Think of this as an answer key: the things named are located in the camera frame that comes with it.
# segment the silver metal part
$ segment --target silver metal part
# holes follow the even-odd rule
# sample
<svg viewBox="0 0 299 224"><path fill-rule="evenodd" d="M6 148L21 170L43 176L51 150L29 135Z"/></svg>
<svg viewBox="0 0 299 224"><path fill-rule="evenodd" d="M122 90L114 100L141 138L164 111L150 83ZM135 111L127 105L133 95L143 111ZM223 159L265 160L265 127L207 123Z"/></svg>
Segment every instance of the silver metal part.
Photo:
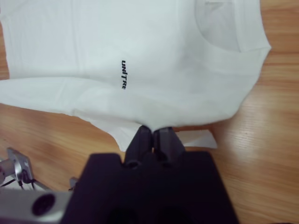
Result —
<svg viewBox="0 0 299 224"><path fill-rule="evenodd" d="M13 148L8 148L7 154L8 158L14 163L14 178L17 181L30 183L34 177L29 158Z"/></svg>
<svg viewBox="0 0 299 224"><path fill-rule="evenodd" d="M71 192L0 189L0 223L58 224L64 215L71 194ZM47 201L43 201L49 196L55 199L50 209L49 203L47 205Z"/></svg>
<svg viewBox="0 0 299 224"><path fill-rule="evenodd" d="M5 178L14 174L14 163L11 160L0 162L0 184L5 181Z"/></svg>

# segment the unitree logo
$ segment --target unitree logo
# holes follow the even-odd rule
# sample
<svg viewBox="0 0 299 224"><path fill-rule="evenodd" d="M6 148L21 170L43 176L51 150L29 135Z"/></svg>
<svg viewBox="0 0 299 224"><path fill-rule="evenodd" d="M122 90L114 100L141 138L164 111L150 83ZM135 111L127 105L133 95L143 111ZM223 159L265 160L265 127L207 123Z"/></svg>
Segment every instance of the unitree logo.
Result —
<svg viewBox="0 0 299 224"><path fill-rule="evenodd" d="M126 68L126 61L122 61L121 62L121 66L122 66L122 89L125 90L127 87L127 68Z"/></svg>

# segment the white t-shirt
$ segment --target white t-shirt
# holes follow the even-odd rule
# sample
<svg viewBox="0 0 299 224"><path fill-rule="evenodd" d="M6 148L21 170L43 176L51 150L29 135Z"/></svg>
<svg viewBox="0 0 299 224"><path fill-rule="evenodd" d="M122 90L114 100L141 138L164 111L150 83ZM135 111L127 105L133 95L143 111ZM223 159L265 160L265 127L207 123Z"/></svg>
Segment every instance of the white t-shirt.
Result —
<svg viewBox="0 0 299 224"><path fill-rule="evenodd" d="M0 102L78 116L121 149L140 124L232 117L271 49L259 0L0 0L0 18Z"/></svg>

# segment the wooden floor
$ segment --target wooden floor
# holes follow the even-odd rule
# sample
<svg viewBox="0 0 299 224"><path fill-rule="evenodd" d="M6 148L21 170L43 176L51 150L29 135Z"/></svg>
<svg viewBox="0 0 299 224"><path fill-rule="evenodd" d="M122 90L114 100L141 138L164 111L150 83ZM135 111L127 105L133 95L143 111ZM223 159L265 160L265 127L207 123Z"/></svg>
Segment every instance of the wooden floor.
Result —
<svg viewBox="0 0 299 224"><path fill-rule="evenodd" d="M211 152L241 223L299 223L299 1L261 1L273 50L236 116L207 126L219 144ZM8 77L2 38L0 79ZM89 154L124 156L111 136L78 118L0 105L1 157L7 147L28 155L36 179L56 190L80 176Z"/></svg>

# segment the cable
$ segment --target cable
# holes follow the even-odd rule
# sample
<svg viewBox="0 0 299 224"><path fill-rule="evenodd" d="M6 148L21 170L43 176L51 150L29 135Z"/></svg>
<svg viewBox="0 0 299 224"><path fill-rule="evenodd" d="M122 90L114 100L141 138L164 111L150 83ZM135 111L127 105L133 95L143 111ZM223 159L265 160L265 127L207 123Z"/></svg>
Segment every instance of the cable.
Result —
<svg viewBox="0 0 299 224"><path fill-rule="evenodd" d="M36 181L36 180L35 180L35 179L33 179L33 180L32 180L32 182L31 182L31 186L32 186L32 189L33 189L33 190L35 190L35 189L36 189L36 188L35 188L35 186L34 186L34 182L35 182L35 181Z"/></svg>
<svg viewBox="0 0 299 224"><path fill-rule="evenodd" d="M24 190L22 181L18 181L19 186Z"/></svg>
<svg viewBox="0 0 299 224"><path fill-rule="evenodd" d="M1 185L1 187L5 187L5 186L11 184L12 182L15 182L15 179L12 179L11 181L8 181L7 183Z"/></svg>

